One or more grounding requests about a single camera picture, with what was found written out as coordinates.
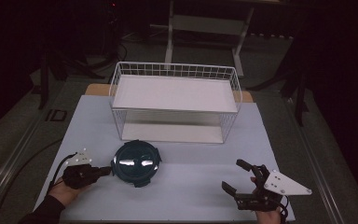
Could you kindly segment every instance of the white triangular bracket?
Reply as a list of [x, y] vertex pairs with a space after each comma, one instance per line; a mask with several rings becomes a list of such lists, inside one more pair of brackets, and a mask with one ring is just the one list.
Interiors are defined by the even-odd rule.
[[83, 165], [89, 164], [92, 162], [92, 159], [86, 153], [86, 149], [84, 148], [82, 151], [78, 151], [74, 157], [66, 160], [66, 166], [76, 166], [76, 165]]
[[311, 189], [298, 184], [293, 179], [273, 170], [264, 185], [264, 189], [281, 195], [310, 195]]

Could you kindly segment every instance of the wire basket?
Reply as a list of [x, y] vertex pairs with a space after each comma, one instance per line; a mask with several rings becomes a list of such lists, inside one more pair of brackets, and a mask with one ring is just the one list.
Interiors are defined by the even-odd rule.
[[[117, 90], [120, 88], [120, 80], [125, 77], [142, 76], [137, 78], [152, 78], [158, 80], [167, 78], [179, 81], [191, 81], [194, 83], [196, 80], [209, 81], [216, 80], [213, 82], [224, 82], [229, 83], [229, 100], [232, 101], [234, 110], [231, 111], [205, 111], [196, 109], [166, 109], [166, 108], [119, 108], [115, 106], [115, 100], [117, 96]], [[111, 96], [111, 108], [117, 125], [117, 131], [122, 140], [134, 140], [140, 139], [145, 141], [173, 141], [173, 142], [204, 142], [204, 143], [224, 143], [227, 139], [232, 124], [241, 109], [242, 94], [241, 86], [238, 81], [237, 72], [234, 67], [229, 66], [214, 66], [214, 65], [203, 65], [203, 64], [181, 64], [181, 63], [128, 63], [121, 62], [117, 64], [115, 73], [112, 77], [112, 82], [109, 90]], [[161, 98], [161, 94], [153, 96], [155, 99]], [[213, 99], [204, 99], [204, 101], [213, 101]], [[192, 122], [193, 126], [201, 125], [200, 120], [206, 120], [207, 117], [215, 116], [220, 129], [221, 139], [210, 142], [209, 140], [177, 140], [177, 139], [146, 139], [142, 136], [133, 136], [133, 139], [124, 137], [126, 122], [129, 117], [140, 116], [146, 118], [147, 122], [168, 122], [170, 119], [177, 121], [178, 125]]]

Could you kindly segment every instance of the human hand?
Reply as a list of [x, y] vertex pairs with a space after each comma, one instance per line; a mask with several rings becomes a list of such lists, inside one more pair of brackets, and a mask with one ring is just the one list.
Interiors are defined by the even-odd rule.
[[[255, 182], [255, 177], [251, 177], [252, 182]], [[275, 211], [261, 212], [255, 211], [258, 224], [280, 224], [281, 223], [281, 208], [277, 207]]]
[[51, 188], [48, 195], [53, 196], [66, 207], [77, 198], [77, 195], [86, 190], [88, 187], [89, 186], [82, 189], [71, 189], [65, 185], [62, 178], [59, 178], [54, 187]]

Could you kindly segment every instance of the white shelf board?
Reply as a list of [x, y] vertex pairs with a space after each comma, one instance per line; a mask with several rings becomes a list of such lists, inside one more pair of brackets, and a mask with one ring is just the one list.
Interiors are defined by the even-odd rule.
[[223, 143], [218, 114], [127, 111], [123, 140]]
[[112, 109], [238, 113], [228, 80], [122, 75]]

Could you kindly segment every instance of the gray floor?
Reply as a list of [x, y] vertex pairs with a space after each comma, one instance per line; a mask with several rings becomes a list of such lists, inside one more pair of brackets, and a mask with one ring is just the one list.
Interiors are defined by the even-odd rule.
[[[248, 37], [241, 53], [245, 77], [242, 87], [252, 86], [272, 77], [291, 40]], [[124, 41], [126, 61], [163, 62], [166, 46], [158, 41], [149, 44]], [[230, 49], [194, 48], [175, 45], [174, 63], [233, 65]], [[109, 76], [114, 66], [100, 72]], [[52, 80], [50, 100], [38, 110], [38, 95], [27, 94], [0, 120], [0, 168], [7, 167], [16, 155], [22, 164], [36, 151], [64, 137], [79, 97], [96, 80], [72, 74], [66, 82]], [[293, 104], [280, 97], [282, 83], [252, 92], [266, 126], [271, 146], [281, 172], [313, 189], [311, 196], [291, 197], [296, 221], [293, 223], [358, 223], [358, 187], [354, 182], [339, 147], [326, 125], [312, 93], [307, 91], [304, 127], [296, 125]], [[48, 121], [48, 111], [67, 111], [65, 121]], [[20, 173], [10, 188], [0, 211], [0, 223], [16, 223], [31, 212], [47, 177], [60, 143], [35, 157]], [[6, 168], [0, 174], [12, 175]], [[6, 185], [9, 180], [1, 180]]]

